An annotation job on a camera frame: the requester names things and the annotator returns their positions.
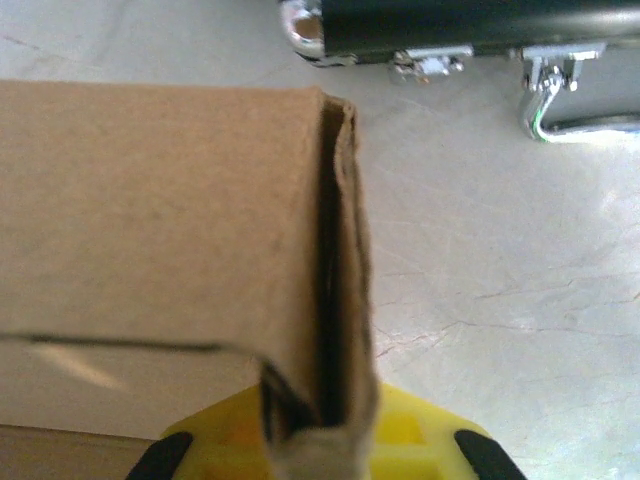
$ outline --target cardboard flap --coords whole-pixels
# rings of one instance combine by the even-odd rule
[[[265,399],[284,405],[265,412],[273,445],[310,425],[366,434],[353,107],[318,89],[24,82],[0,83],[0,100],[5,338],[233,348],[263,361]]]

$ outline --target marble floor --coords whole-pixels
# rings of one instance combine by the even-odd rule
[[[626,65],[640,65],[629,55]],[[614,61],[587,66],[566,108],[607,93],[598,69],[611,86],[620,75],[603,67]],[[377,66],[317,70],[291,52],[273,0],[0,0],[3,78],[318,84],[351,99],[383,379],[483,425],[531,479],[640,479],[640,143],[528,140],[514,121],[519,72],[478,60],[445,83],[399,88]],[[631,101],[635,88],[624,92]],[[187,409],[171,397],[187,388],[176,378],[154,394]],[[24,385],[25,395],[35,388]],[[104,411],[124,402],[83,395]],[[131,395],[140,417],[147,399]],[[20,408],[2,405],[0,423],[21,421]],[[148,438],[162,428],[29,414],[52,428]]]

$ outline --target chrome leg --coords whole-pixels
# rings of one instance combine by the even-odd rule
[[[640,113],[578,118],[547,123],[547,110],[561,90],[575,91],[582,62],[598,58],[604,44],[529,47],[525,61],[520,124],[531,138],[550,143],[640,139]]]

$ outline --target gray floor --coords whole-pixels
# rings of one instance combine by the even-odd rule
[[[0,76],[351,99],[384,380],[482,424],[531,479],[640,478],[640,143],[526,139],[518,65],[499,59],[426,89],[379,67],[313,69],[274,4],[0,0]],[[595,71],[585,88],[606,93]]]

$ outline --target yellow plastic object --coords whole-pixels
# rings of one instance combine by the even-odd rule
[[[260,396],[252,387],[173,425],[165,436],[194,436],[173,480],[273,479],[264,455]],[[390,385],[369,459],[371,480],[475,480],[454,433],[482,428]]]

